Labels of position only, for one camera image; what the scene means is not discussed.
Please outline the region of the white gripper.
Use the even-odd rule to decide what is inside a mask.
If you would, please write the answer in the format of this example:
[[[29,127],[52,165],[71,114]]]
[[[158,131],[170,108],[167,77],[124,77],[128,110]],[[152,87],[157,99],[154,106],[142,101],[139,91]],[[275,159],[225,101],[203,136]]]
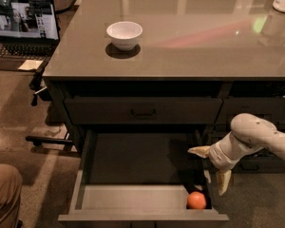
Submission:
[[[224,195],[228,189],[235,165],[244,156],[254,154],[262,149],[259,145],[249,145],[238,140],[232,133],[228,133],[223,139],[209,146],[196,146],[187,150],[188,153],[201,158],[210,159],[211,163],[219,169],[216,174],[218,182],[218,194]]]

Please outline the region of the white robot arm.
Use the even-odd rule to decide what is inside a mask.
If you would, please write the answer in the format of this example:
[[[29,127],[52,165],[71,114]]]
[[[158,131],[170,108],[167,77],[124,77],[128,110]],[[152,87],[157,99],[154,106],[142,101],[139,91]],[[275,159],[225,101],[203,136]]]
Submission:
[[[218,194],[228,189],[232,169],[245,156],[267,149],[285,161],[285,133],[264,119],[249,113],[237,114],[230,132],[220,141],[188,149],[190,154],[209,159],[217,168]]]

